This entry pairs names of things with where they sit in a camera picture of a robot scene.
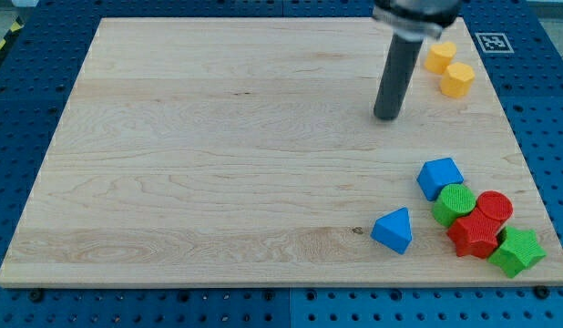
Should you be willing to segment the black robot arm flange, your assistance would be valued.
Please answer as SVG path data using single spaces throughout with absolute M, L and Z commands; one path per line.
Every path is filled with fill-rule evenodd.
M 439 39 L 461 7 L 461 0 L 374 0 L 372 19 L 410 41 Z

